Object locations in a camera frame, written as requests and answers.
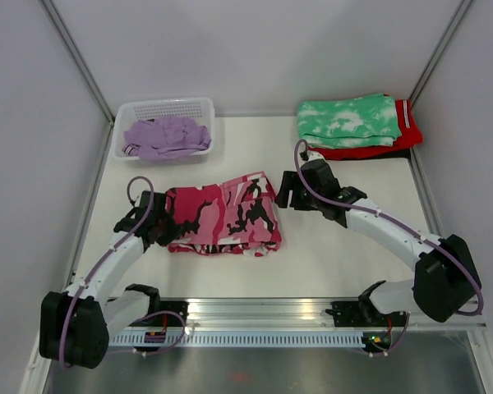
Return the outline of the pink camouflage trousers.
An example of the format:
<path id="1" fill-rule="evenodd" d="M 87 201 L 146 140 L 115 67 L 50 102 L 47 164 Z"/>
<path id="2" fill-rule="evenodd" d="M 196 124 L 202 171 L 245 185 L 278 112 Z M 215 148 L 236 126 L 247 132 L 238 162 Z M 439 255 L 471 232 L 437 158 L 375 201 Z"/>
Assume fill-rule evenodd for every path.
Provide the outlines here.
<path id="1" fill-rule="evenodd" d="M 166 196 L 166 209 L 178 228 L 168 245 L 171 253 L 262 257 L 282 244 L 276 194 L 264 172 L 220 184 L 171 188 Z"/>

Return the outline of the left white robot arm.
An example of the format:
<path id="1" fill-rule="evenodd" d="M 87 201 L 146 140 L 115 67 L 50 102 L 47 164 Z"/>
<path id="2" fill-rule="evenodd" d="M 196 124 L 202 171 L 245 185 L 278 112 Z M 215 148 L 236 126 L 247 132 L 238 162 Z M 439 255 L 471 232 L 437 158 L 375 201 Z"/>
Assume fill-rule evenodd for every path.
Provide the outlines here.
<path id="1" fill-rule="evenodd" d="M 186 301 L 162 303 L 159 290 L 131 284 L 119 297 L 114 287 L 152 246 L 173 238 L 175 223 L 163 193 L 145 191 L 138 203 L 115 225 L 108 250 L 82 278 L 64 291 L 50 291 L 42 300 L 39 355 L 65 367 L 96 368 L 114 337 L 130 326 L 156 326 L 154 350 L 166 351 L 168 328 L 180 327 L 174 339 L 185 336 Z"/>

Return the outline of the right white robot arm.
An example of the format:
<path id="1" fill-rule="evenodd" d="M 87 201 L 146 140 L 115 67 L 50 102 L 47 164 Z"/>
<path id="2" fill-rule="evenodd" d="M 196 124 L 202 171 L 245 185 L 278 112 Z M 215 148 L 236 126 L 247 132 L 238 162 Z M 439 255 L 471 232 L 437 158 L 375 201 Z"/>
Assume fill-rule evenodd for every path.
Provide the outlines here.
<path id="1" fill-rule="evenodd" d="M 376 325 L 386 316 L 422 312 L 444 323 L 451 316 L 467 315 L 470 299 L 483 310 L 481 280 L 467 242 L 460 236 L 446 238 L 413 230 L 387 213 L 366 193 L 341 186 L 323 159 L 310 159 L 294 171 L 283 173 L 276 196 L 280 208 L 317 211 L 341 227 L 358 232 L 399 258 L 414 274 L 401 282 L 378 281 L 357 298 L 359 318 Z"/>

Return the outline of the lilac trousers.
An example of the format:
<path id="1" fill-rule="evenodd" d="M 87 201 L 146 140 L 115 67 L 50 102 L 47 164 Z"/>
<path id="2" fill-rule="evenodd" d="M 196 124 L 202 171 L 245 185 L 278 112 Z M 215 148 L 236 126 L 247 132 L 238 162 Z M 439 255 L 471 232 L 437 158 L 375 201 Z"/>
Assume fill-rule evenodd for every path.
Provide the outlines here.
<path id="1" fill-rule="evenodd" d="M 206 126 L 189 117 L 166 116 L 139 120 L 123 132 L 122 153 L 160 162 L 206 151 L 212 141 Z"/>

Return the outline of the green tie-dye folded trousers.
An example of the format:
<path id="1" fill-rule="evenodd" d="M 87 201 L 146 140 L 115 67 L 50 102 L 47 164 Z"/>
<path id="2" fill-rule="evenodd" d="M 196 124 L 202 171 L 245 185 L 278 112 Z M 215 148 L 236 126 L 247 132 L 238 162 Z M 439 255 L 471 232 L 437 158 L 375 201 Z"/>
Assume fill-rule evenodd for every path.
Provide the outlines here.
<path id="1" fill-rule="evenodd" d="M 297 133 L 311 147 L 326 149 L 391 147 L 402 135 L 395 100 L 385 94 L 304 101 L 297 110 Z"/>

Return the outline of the red folded trousers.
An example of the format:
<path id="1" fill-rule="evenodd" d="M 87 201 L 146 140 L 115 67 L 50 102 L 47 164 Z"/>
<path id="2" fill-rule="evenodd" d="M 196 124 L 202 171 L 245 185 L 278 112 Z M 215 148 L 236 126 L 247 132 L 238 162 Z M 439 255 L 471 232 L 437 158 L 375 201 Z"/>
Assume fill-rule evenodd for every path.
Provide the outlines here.
<path id="1" fill-rule="evenodd" d="M 396 139 L 392 146 L 370 146 L 349 149 L 312 148 L 312 150 L 319 152 L 328 160 L 369 160 L 379 153 L 411 149 L 415 145 L 421 144 L 423 142 L 423 136 L 412 116 L 411 102 L 408 99 L 396 100 L 395 107 L 401 136 Z"/>

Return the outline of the white plastic basket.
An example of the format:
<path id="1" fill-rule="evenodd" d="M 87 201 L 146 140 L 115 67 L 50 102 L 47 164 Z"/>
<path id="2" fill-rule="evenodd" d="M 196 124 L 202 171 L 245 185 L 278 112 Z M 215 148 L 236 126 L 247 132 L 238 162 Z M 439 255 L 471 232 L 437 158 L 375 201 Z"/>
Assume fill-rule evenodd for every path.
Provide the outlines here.
<path id="1" fill-rule="evenodd" d="M 128 156 L 122 151 L 126 144 L 123 133 L 137 121 L 171 116 L 188 117 L 194 120 L 198 126 L 205 126 L 210 133 L 210 146 L 206 150 L 194 152 L 181 158 L 163 160 L 158 162 L 158 165 L 162 163 L 173 165 L 205 162 L 216 142 L 214 104 L 210 98 L 205 97 L 154 99 L 124 103 L 115 116 L 110 156 L 115 161 L 122 163 L 142 163 L 138 157 Z"/>

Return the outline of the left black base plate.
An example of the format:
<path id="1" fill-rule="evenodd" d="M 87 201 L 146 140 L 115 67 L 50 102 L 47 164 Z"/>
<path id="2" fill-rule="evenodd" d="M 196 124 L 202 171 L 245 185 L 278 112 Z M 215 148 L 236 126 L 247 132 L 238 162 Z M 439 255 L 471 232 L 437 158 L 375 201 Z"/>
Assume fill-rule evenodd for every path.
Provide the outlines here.
<path id="1" fill-rule="evenodd" d="M 167 329 L 181 327 L 189 315 L 189 303 L 185 300 L 165 300 L 161 301 L 158 306 L 154 306 L 150 311 L 151 318 L 148 318 L 145 323 L 157 329 Z"/>

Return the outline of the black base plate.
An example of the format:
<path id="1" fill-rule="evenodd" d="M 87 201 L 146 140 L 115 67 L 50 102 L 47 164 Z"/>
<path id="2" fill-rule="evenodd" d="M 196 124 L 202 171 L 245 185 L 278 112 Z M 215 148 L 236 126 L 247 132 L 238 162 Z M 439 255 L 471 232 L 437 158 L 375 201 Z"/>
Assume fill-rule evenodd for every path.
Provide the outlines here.
<path id="1" fill-rule="evenodd" d="M 355 300 L 333 301 L 325 312 L 337 328 L 400 328 L 407 321 L 405 312 L 382 314 L 373 306 Z"/>
<path id="2" fill-rule="evenodd" d="M 157 329 L 167 329 L 181 327 L 189 315 L 189 303 L 185 300 L 165 300 L 161 301 L 158 306 L 154 306 L 150 311 L 151 318 L 148 318 L 145 323 Z"/>

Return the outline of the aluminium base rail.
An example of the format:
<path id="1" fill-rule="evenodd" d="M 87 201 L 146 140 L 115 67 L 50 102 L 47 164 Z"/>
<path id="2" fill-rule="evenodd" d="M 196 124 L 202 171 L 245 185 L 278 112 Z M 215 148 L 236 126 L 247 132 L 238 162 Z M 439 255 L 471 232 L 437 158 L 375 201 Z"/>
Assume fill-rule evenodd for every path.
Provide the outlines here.
<path id="1" fill-rule="evenodd" d="M 337 328 L 325 310 L 351 298 L 188 298 L 188 321 L 204 329 Z"/>

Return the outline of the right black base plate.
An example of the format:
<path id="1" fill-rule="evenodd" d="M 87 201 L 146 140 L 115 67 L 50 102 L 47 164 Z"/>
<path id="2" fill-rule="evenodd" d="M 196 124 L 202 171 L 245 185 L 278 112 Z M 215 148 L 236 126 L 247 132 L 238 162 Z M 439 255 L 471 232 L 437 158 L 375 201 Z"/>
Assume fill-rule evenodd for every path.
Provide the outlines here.
<path id="1" fill-rule="evenodd" d="M 382 314 L 373 306 L 355 300 L 333 301 L 325 312 L 337 328 L 400 328 L 407 321 L 405 312 Z"/>

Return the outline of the right aluminium frame post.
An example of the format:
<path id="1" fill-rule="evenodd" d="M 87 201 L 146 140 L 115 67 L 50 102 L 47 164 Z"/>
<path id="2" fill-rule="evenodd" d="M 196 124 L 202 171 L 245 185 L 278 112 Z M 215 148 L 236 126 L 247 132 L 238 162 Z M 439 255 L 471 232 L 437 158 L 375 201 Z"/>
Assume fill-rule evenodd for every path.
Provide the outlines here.
<path id="1" fill-rule="evenodd" d="M 431 80 L 431 77 L 435 73 L 437 67 L 440 65 L 440 62 L 442 61 L 451 44 L 453 43 L 455 36 L 459 32 L 462 24 L 467 19 L 468 14 L 474 7 L 475 3 L 475 0 L 461 0 L 458 3 L 453 15 L 449 19 L 449 22 L 447 23 L 442 35 L 440 36 L 428 61 L 426 62 L 426 65 L 424 66 L 422 73 L 417 80 L 417 83 L 412 89 L 409 99 L 413 108 L 416 106 L 417 101 L 422 96 L 425 88 Z"/>

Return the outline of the aluminium frame post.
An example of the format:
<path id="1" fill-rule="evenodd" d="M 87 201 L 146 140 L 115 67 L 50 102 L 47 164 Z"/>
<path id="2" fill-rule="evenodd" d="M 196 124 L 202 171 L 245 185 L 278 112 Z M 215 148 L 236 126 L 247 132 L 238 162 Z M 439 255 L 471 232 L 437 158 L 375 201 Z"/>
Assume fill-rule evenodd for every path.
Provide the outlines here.
<path id="1" fill-rule="evenodd" d="M 426 65 L 424 66 L 422 73 L 417 80 L 417 83 L 412 89 L 409 99 L 413 108 L 416 106 L 417 101 L 422 96 L 425 88 L 431 80 L 431 77 L 435 73 L 437 67 L 440 65 L 440 62 L 442 61 L 451 44 L 453 43 L 455 36 L 459 32 L 462 24 L 467 19 L 468 14 L 474 7 L 475 3 L 475 0 L 461 0 L 458 3 L 453 15 L 449 19 L 449 22 L 447 23 L 442 35 L 440 36 L 428 61 L 426 62 Z"/>
<path id="2" fill-rule="evenodd" d="M 55 1 L 52 0 L 39 0 L 38 4 L 41 6 L 44 14 L 48 18 L 54 31 L 56 32 L 61 44 L 66 49 L 74 67 L 78 71 L 81 79 L 83 80 L 86 89 L 90 93 L 91 98 L 94 100 L 96 106 L 108 122 L 110 126 L 114 125 L 113 112 L 110 110 L 108 103 L 102 94 L 90 68 L 87 65 L 76 41 L 72 37 L 71 31 L 67 27 L 61 12 L 58 10 Z"/>

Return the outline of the left aluminium frame post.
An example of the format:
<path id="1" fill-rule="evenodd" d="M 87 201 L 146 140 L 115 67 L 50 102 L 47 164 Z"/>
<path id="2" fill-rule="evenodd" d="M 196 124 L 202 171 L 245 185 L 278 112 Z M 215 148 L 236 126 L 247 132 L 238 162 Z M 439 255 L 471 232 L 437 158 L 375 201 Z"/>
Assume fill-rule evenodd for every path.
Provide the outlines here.
<path id="1" fill-rule="evenodd" d="M 66 49 L 74 67 L 78 71 L 81 79 L 83 80 L 86 89 L 90 93 L 91 98 L 94 100 L 96 106 L 108 122 L 110 126 L 114 125 L 113 112 L 110 110 L 108 103 L 102 94 L 90 68 L 87 65 L 76 41 L 72 37 L 71 31 L 67 27 L 61 12 L 58 10 L 55 1 L 52 0 L 39 0 L 38 4 L 41 6 L 44 14 L 48 18 L 54 31 L 56 32 L 61 44 Z"/>

